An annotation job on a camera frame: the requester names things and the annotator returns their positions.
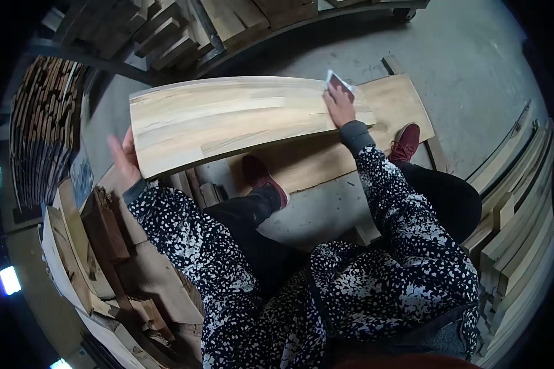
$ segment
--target hand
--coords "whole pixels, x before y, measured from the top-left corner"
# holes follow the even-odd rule
[[[123,139],[123,146],[116,136],[109,135],[109,147],[111,155],[115,161],[115,167],[121,172],[121,176],[125,182],[125,190],[131,188],[142,174],[139,172],[138,156],[135,153],[135,145],[133,144],[133,130],[130,126]]]
[[[340,129],[340,127],[348,122],[355,120],[355,107],[351,103],[351,100],[349,100],[348,93],[341,90],[341,86],[335,89],[329,83],[327,87],[328,91],[325,91],[323,95],[324,102],[332,122]]]

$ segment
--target person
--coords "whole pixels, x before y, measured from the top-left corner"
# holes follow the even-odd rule
[[[242,163],[250,194],[200,211],[141,177],[131,128],[123,145],[109,138],[128,209],[201,293],[203,367],[473,367],[478,277],[458,244],[480,220],[480,196],[409,163],[418,125],[387,159],[346,93],[329,85],[324,100],[382,233],[369,247],[332,241],[304,253],[258,233],[289,197],[253,156]]]

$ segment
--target leg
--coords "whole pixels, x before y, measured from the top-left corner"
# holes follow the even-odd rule
[[[409,161],[419,145],[419,126],[410,123],[402,129],[391,147],[388,160],[399,167],[412,188],[427,197],[437,220],[457,243],[476,229],[482,214],[478,192],[466,181],[451,174],[431,171]]]
[[[231,198],[204,210],[228,227],[258,279],[265,301],[303,267],[308,256],[308,253],[268,239],[256,231],[266,218],[280,208],[278,190],[271,184],[265,184],[253,188],[247,196]]]
[[[431,171],[407,162],[394,162],[406,182],[427,197],[437,220],[457,242],[462,243],[480,222],[482,201],[466,181],[448,173]]]

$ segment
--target shoe lace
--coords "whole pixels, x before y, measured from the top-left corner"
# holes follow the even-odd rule
[[[409,161],[416,150],[412,145],[402,145],[398,141],[392,141],[391,151],[395,160]]]

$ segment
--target lumber rack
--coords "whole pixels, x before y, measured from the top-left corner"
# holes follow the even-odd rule
[[[130,78],[136,81],[140,81],[146,85],[151,85],[153,87],[159,85],[167,85],[169,83],[176,83],[187,80],[194,80],[202,78],[207,75],[215,68],[220,66],[222,63],[230,60],[234,56],[248,50],[249,48],[261,44],[263,41],[266,41],[272,37],[281,35],[283,33],[290,32],[301,26],[305,26],[314,22],[321,21],[323,19],[329,19],[338,17],[341,15],[352,14],[357,12],[366,12],[374,10],[393,10],[395,18],[399,19],[402,22],[408,22],[415,16],[416,10],[424,9],[427,7],[430,0],[357,0],[362,2],[351,1],[351,5],[346,5],[342,7],[335,7],[331,4],[334,0],[316,0],[318,2],[318,12],[315,17],[311,19],[306,19],[304,21],[293,23],[289,26],[285,26],[276,31],[266,34],[264,37],[249,43],[237,50],[229,52],[222,41],[219,39],[216,29],[212,24],[207,12],[205,11],[201,0],[190,0],[193,6],[194,11],[199,17],[201,26],[207,34],[209,41],[213,44],[213,50],[209,51],[207,54],[203,55],[194,66],[183,72],[179,71],[156,71],[154,69],[149,69],[148,71],[137,68],[133,65],[125,63],[125,61],[120,60],[120,58],[112,58],[111,60],[101,58],[94,55],[94,52],[82,46],[73,45],[72,47],[67,47],[62,49],[60,44],[56,41],[34,37],[30,40],[26,53],[30,55],[44,55],[52,57],[60,57],[67,60],[72,60],[74,62],[79,62],[94,69],[103,70],[111,74],[119,74],[126,78]],[[53,26],[46,24],[46,21],[43,21],[45,26],[48,26],[53,29]]]

